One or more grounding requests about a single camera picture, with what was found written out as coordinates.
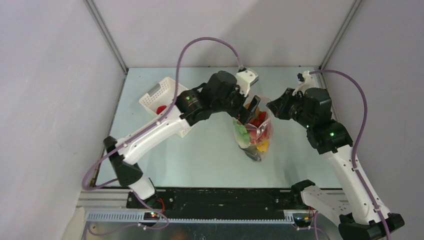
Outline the clear zip top bag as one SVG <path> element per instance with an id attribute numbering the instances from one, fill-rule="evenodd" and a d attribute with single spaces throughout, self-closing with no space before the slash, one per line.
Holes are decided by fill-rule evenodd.
<path id="1" fill-rule="evenodd" d="M 256 109 L 255 116 L 257 112 L 265 111 L 267 112 L 267 118 L 265 122 L 259 128 L 249 123 L 250 128 L 248 129 L 248 131 L 250 133 L 250 139 L 251 139 L 251 146 L 249 148 L 252 148 L 252 147 L 257 148 L 258 144 L 260 144 L 263 141 L 269 140 L 269 149 L 270 149 L 271 140 L 273 138 L 273 133 L 274 133 L 274 127 L 272 124 L 272 119 L 274 116 L 272 115 L 272 112 L 267 108 L 267 103 L 270 102 L 271 100 L 268 97 L 263 95 L 259 95 L 259 97 L 260 97 L 260 103 Z M 262 161 L 267 156 L 268 152 L 264 152 L 264 153 L 259 152 L 261 155 Z"/>

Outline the yellow toy lemon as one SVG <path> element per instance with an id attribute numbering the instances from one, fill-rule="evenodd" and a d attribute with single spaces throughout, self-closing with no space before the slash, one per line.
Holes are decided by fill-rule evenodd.
<path id="1" fill-rule="evenodd" d="M 267 153 L 269 151 L 269 146 L 270 146 L 270 141 L 267 139 L 267 140 L 261 142 L 260 144 L 258 144 L 256 149 L 260 153 Z"/>

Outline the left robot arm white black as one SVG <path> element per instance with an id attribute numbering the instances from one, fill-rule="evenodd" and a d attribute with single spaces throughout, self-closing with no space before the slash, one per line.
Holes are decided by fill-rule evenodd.
<path id="1" fill-rule="evenodd" d="M 145 208 L 156 206 L 156 188 L 151 179 L 144 176 L 138 160 L 171 135 L 209 119 L 212 114 L 225 112 L 242 124 L 249 123 L 260 98 L 254 96 L 248 107 L 245 102 L 258 79 L 258 74 L 247 68 L 236 74 L 219 71 L 208 82 L 182 91 L 170 106 L 137 131 L 119 139 L 105 138 L 106 156 L 119 184 L 129 187 Z"/>

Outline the red toy apple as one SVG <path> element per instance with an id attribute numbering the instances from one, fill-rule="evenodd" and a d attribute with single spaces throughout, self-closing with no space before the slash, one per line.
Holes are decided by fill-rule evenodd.
<path id="1" fill-rule="evenodd" d="M 157 107 L 157 109 L 156 109 L 156 111 L 155 111 L 155 113 L 157 114 L 157 115 L 159 115 L 159 114 L 161 114 L 163 111 L 165 111 L 166 109 L 167 109 L 167 105 L 160 105 L 160 106 L 158 106 Z"/>

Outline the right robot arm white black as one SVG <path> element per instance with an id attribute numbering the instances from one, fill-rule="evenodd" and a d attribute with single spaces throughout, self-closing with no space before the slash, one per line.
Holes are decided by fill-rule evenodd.
<path id="1" fill-rule="evenodd" d="M 310 145 L 331 165 L 347 199 L 342 203 L 303 180 L 291 187 L 295 208 L 317 210 L 337 226 L 344 240 L 380 240 L 405 225 L 403 217 L 391 212 L 371 186 L 347 129 L 332 118 L 332 99 L 326 89 L 288 88 L 267 107 L 276 118 L 294 120 L 306 129 Z"/>

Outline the green toy lettuce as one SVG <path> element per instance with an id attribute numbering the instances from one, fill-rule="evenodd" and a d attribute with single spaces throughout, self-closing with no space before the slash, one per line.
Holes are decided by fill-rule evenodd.
<path id="1" fill-rule="evenodd" d="M 249 123 L 247 124 L 241 124 L 238 120 L 233 120 L 233 126 L 234 126 L 234 138 L 238 146 L 242 149 L 251 147 L 251 135 L 249 132 L 249 128 L 251 125 Z"/>

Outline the grey toy fish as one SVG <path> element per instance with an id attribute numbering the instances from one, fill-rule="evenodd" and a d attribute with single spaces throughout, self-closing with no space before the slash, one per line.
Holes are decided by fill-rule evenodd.
<path id="1" fill-rule="evenodd" d="M 259 151 L 255 147 L 247 147 L 241 149 L 247 157 L 249 157 L 252 161 L 260 163 L 262 162 L 262 157 Z"/>

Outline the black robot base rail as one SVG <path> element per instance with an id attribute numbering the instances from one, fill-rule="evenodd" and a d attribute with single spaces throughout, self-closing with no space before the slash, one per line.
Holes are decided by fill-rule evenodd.
<path id="1" fill-rule="evenodd" d="M 146 203 L 178 219 L 277 220 L 285 210 L 306 210 L 301 191 L 313 185 L 307 179 L 290 188 L 158 187 Z"/>

